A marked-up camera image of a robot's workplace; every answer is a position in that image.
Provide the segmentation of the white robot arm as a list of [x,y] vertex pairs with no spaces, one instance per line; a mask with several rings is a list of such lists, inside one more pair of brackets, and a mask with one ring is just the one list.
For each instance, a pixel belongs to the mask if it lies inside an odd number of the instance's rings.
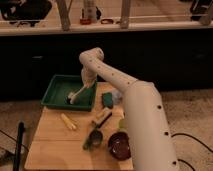
[[122,93],[134,171],[180,171],[162,98],[152,82],[141,81],[103,62],[100,48],[79,55],[83,79],[99,75]]

